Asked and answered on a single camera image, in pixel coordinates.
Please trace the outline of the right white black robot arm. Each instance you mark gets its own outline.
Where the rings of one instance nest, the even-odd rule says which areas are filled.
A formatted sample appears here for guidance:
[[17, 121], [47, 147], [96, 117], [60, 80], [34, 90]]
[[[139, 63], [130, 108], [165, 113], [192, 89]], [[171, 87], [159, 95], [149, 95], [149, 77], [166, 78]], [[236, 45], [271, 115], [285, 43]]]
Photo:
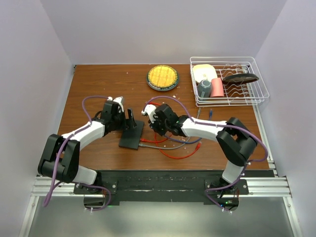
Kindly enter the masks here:
[[228, 161], [218, 185], [211, 189], [226, 194], [237, 189], [237, 181], [258, 145], [256, 137], [239, 119], [209, 121], [189, 115], [178, 116], [167, 104], [158, 107], [148, 104], [141, 114], [148, 116], [150, 128], [161, 136], [170, 132], [174, 136], [198, 137], [217, 142]]

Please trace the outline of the black network switch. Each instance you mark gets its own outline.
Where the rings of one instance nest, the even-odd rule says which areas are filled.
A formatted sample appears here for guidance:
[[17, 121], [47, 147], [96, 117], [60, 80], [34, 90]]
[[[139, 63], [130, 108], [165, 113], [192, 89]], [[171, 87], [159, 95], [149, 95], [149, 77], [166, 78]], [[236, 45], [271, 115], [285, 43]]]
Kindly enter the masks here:
[[137, 120], [135, 128], [123, 131], [118, 146], [120, 148], [138, 150], [143, 128], [144, 122]]

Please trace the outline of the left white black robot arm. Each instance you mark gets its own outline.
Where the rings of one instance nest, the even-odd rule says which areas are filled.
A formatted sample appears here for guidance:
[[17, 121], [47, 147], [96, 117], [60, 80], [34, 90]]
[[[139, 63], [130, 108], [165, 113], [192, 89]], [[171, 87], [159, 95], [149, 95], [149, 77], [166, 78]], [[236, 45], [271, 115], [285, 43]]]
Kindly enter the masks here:
[[49, 194], [55, 189], [55, 181], [82, 183], [92, 194], [102, 189], [98, 172], [79, 165], [80, 151], [112, 131], [129, 131], [137, 126], [133, 110], [125, 112], [118, 101], [107, 101], [99, 117], [94, 117], [82, 127], [63, 134], [48, 137], [42, 152], [38, 173], [52, 179]]

